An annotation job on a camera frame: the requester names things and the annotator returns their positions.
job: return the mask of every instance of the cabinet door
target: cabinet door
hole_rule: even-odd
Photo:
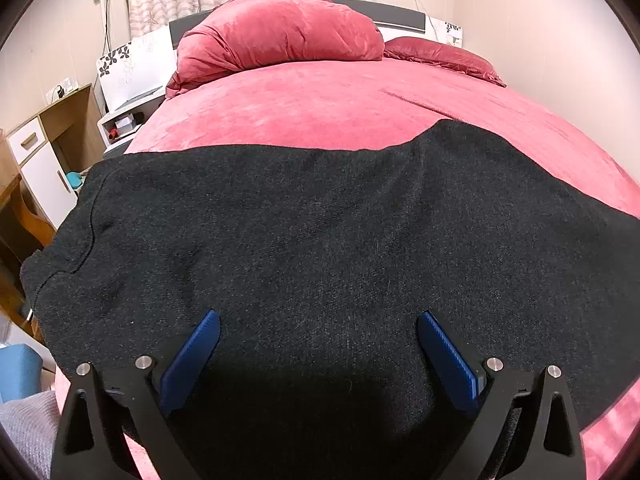
[[[78,198],[48,142],[22,167],[22,176],[56,229],[76,206]]]

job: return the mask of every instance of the blue gripper pad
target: blue gripper pad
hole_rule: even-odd
[[[418,317],[418,341],[457,410],[469,416],[478,411],[478,378],[429,312]]]
[[[184,406],[219,339],[220,314],[209,310],[162,374],[159,404],[164,416]]]

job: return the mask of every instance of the small box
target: small box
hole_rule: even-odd
[[[128,134],[135,127],[136,120],[133,118],[133,114],[125,115],[116,120],[116,129],[119,137]]]

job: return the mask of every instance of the red object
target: red object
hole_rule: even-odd
[[[424,40],[423,38],[395,38],[385,43],[385,57],[437,65],[456,72],[484,79],[498,86],[506,86],[494,66],[484,57],[456,46]]]
[[[230,0],[180,40],[166,96],[287,61],[380,60],[384,46],[370,18],[329,0]]]

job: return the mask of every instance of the pink blanket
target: pink blanket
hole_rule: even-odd
[[[565,120],[510,88],[409,61],[280,64],[208,83],[168,102],[129,153],[214,144],[378,150],[453,118],[509,141],[553,176],[640,216],[640,187]],[[640,420],[640,380],[582,432],[589,480]]]

